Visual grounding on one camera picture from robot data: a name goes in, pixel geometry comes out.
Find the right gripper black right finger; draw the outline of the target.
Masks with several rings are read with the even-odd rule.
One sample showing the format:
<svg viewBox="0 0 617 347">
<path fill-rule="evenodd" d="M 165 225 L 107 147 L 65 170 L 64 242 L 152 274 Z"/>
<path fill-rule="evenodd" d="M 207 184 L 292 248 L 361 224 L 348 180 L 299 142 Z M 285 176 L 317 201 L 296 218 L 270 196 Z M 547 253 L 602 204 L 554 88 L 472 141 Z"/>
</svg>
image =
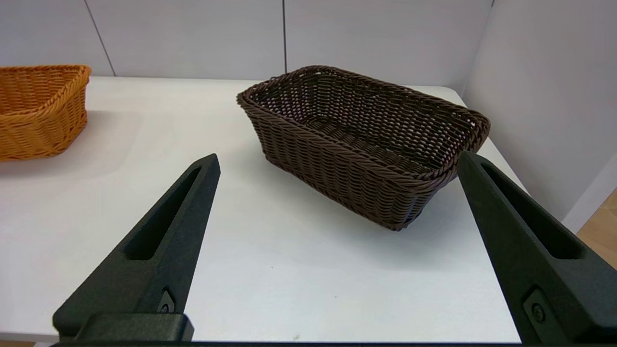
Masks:
<svg viewBox="0 0 617 347">
<path fill-rule="evenodd" d="M 524 344 L 614 344 L 616 270 L 486 158 L 458 177 Z"/>
</svg>

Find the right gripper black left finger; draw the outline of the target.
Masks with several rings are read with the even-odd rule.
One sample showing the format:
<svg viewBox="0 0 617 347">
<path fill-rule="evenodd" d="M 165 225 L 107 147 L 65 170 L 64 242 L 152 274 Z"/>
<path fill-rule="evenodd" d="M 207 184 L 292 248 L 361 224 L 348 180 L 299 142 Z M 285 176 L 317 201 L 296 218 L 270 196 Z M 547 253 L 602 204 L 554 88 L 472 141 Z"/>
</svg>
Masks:
<svg viewBox="0 0 617 347">
<path fill-rule="evenodd" d="M 184 310 L 220 178 L 193 162 L 53 314 L 61 339 L 190 339 Z"/>
</svg>

